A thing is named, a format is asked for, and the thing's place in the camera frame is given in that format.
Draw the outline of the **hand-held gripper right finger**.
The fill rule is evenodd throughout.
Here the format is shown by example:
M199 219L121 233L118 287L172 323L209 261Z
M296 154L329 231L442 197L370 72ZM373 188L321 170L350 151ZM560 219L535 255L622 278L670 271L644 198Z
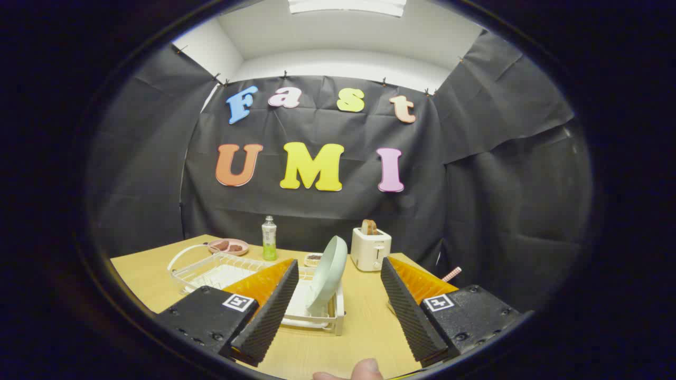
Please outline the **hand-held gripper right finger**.
M488 344L521 322L521 313L477 284L458 288L396 258L381 281L415 360L437 365Z

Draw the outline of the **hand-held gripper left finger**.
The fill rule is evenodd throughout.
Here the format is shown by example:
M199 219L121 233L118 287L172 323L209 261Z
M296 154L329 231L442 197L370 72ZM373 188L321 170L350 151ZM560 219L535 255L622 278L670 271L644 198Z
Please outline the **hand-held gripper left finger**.
M298 282L297 260L283 260L223 289L198 287L155 319L200 351L258 366Z

